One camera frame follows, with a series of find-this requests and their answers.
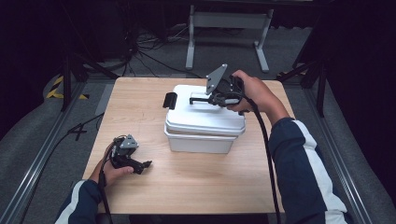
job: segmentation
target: navy jacket sleeve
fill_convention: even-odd
[[[300,121],[279,120],[273,126],[269,149],[287,223],[350,222],[345,205],[333,193],[317,143]]]
[[[92,180],[81,180],[64,201],[55,223],[95,223],[101,201],[98,185]]]

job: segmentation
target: wooden table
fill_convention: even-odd
[[[293,116],[282,84],[264,82]],[[262,132],[253,113],[246,113],[246,131],[228,154],[170,150],[163,132],[168,111],[163,99],[178,84],[205,86],[206,80],[118,78],[83,178],[90,176],[114,137],[130,133],[139,144],[132,158],[152,164],[142,175],[127,175],[106,189],[111,213],[274,213]],[[269,134],[270,122],[265,114],[262,117]]]

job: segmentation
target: white box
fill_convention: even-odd
[[[194,102],[205,95],[205,86],[177,85],[175,109],[166,115],[164,133],[173,151],[228,153],[233,141],[245,132],[245,116],[218,105]]]

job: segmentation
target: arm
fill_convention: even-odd
[[[98,204],[102,197],[98,187],[99,172],[102,161],[99,161],[88,180],[79,181],[64,201],[56,218],[56,224],[61,223],[96,223],[95,218]],[[106,175],[107,187],[112,185],[117,178],[131,174],[132,167],[122,167],[114,169],[111,162],[106,162],[104,172]]]
[[[258,78],[243,71],[233,76],[244,81],[245,94],[273,126],[269,149],[276,167],[276,177],[287,223],[346,223],[345,205],[332,193],[332,181],[318,155],[314,138]],[[229,106],[233,111],[251,110],[242,100]]]

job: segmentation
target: white stripe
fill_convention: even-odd
[[[294,122],[299,126],[305,137],[305,153],[311,164],[323,201],[327,207],[327,212],[325,212],[326,223],[346,223],[343,213],[347,211],[347,208],[344,203],[332,193],[332,180],[318,153],[315,151],[317,142],[306,129],[305,125],[298,120],[294,120]]]
[[[68,223],[70,215],[76,210],[76,206],[78,204],[78,193],[81,185],[85,182],[85,180],[80,180],[73,188],[72,197],[70,204],[66,206],[66,208],[62,211],[58,220],[56,220],[55,224],[63,224]]]

